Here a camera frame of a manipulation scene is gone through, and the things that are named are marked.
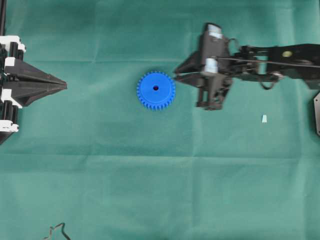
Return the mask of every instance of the metal bracket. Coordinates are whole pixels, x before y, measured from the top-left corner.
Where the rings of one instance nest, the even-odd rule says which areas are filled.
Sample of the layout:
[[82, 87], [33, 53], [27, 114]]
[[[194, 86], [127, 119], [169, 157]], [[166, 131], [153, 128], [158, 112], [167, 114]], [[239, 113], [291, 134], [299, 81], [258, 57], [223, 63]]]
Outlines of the metal bracket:
[[314, 113], [315, 113], [315, 124], [316, 133], [320, 136], [320, 92], [313, 99], [314, 102]]

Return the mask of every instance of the wire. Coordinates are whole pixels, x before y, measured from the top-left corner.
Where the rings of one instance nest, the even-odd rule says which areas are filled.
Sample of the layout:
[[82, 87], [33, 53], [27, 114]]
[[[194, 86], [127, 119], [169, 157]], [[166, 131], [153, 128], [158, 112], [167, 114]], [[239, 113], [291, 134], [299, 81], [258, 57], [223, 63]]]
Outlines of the wire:
[[62, 233], [62, 235], [65, 237], [65, 239], [71, 240], [70, 237], [65, 233], [65, 225], [66, 225], [66, 224], [63, 222], [63, 223], [58, 224], [58, 225], [55, 226], [55, 227], [52, 227], [52, 226], [51, 226], [51, 227], [50, 227], [49, 236], [44, 237], [43, 240], [51, 240], [51, 239], [52, 239], [52, 233], [53, 233], [57, 228], [59, 228], [59, 227], [61, 227], [61, 233]]
[[1, 0], [0, 7], [0, 36], [4, 36], [6, 32], [6, 6], [7, 0]]
[[264, 89], [264, 90], [270, 90], [270, 89], [273, 89], [274, 86], [276, 85], [277, 83], [277, 80], [274, 80], [271, 82], [271, 85], [270, 86], [266, 86], [264, 85], [263, 81], [262, 81], [262, 78], [260, 76], [257, 76], [255, 75], [255, 77], [257, 78], [259, 84], [261, 85], [261, 87]]
[[240, 51], [240, 44], [239, 44], [239, 41], [238, 39], [236, 38], [230, 38], [229, 41], [228, 41], [228, 46], [230, 46], [230, 42], [231, 41], [234, 41], [234, 44], [235, 44], [235, 48]]
[[249, 63], [265, 63], [265, 64], [275, 64], [275, 65], [292, 66], [292, 67], [306, 67], [306, 68], [320, 69], [319, 65], [295, 64], [295, 63], [285, 63], [285, 62], [279, 62], [279, 61], [249, 60], [249, 59], [241, 59], [241, 58], [235, 58], [235, 57], [222, 57], [222, 56], [214, 56], [212, 58], [221, 59], [221, 60], [234, 60], [234, 61], [240, 61], [240, 62], [249, 62]]

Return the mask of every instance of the green fabric surface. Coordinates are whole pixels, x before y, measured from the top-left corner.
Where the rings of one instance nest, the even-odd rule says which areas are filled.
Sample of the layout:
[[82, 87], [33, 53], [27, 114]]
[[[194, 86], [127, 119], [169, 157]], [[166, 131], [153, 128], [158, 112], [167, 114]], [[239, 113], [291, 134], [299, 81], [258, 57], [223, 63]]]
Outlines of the green fabric surface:
[[220, 111], [183, 84], [164, 111], [138, 101], [140, 77], [172, 76], [206, 22], [241, 45], [320, 44], [318, 0], [8, 1], [24, 60], [68, 90], [24, 108], [0, 147], [0, 239], [60, 222], [72, 240], [320, 238], [317, 91], [235, 79]]

